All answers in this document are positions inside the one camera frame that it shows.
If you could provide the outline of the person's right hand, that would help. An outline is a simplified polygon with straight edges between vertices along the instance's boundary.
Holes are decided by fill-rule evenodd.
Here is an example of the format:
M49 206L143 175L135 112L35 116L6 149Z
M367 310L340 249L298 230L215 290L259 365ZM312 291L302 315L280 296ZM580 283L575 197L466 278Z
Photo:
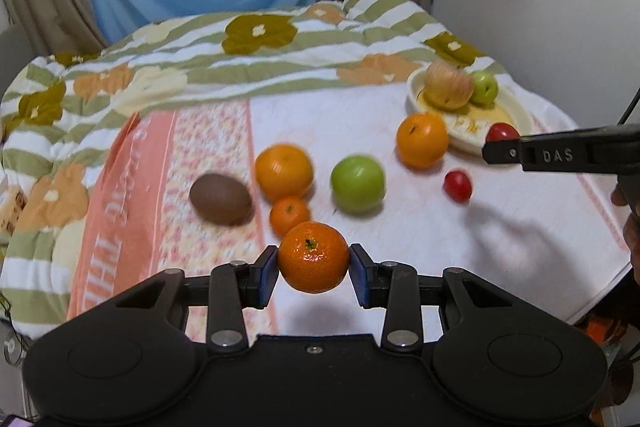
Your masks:
M616 185L611 194L612 203L617 207L627 207L626 197L619 185ZM639 242L639 222L631 213L623 227L623 236L630 251L630 263L634 280L640 283L640 242Z

